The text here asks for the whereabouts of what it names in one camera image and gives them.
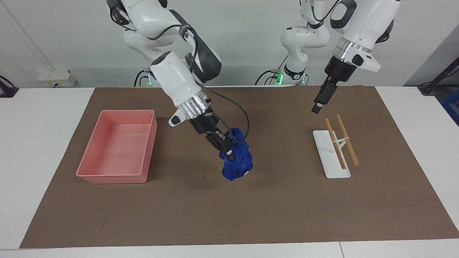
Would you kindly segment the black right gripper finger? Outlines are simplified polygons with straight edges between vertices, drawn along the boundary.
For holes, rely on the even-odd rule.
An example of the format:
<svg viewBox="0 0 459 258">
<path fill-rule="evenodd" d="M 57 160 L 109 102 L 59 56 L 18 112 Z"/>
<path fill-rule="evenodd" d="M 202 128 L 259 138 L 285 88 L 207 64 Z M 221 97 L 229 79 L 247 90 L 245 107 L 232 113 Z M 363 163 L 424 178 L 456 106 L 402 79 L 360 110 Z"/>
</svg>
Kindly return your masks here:
<svg viewBox="0 0 459 258">
<path fill-rule="evenodd" d="M 216 137 L 215 135 L 213 135 L 212 133 L 207 133 L 206 134 L 206 139 L 210 142 L 210 144 L 216 149 L 216 150 L 220 150 L 221 147 L 220 147 L 220 142 L 219 142 L 219 138 Z"/>
<path fill-rule="evenodd" d="M 234 162 L 236 155 L 232 150 L 230 136 L 227 133 L 217 132 L 217 149 L 220 151 L 219 156 L 223 160 Z"/>
</svg>

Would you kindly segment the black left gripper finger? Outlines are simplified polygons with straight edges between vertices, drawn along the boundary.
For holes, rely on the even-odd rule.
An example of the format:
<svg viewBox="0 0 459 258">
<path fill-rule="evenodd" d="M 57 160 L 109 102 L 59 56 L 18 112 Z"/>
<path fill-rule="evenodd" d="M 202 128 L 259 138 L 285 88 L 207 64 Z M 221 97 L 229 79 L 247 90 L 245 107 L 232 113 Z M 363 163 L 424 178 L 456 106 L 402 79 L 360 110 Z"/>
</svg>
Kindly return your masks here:
<svg viewBox="0 0 459 258">
<path fill-rule="evenodd" d="M 336 90 L 337 86 L 335 84 L 326 84 L 323 87 L 323 105 L 328 104 Z"/>
<path fill-rule="evenodd" d="M 318 114 L 321 110 L 321 108 L 326 105 L 329 101 L 329 87 L 328 83 L 323 83 L 321 85 L 320 90 L 318 94 L 316 95 L 316 98 L 314 99 L 314 106 L 311 109 L 313 113 Z"/>
</svg>

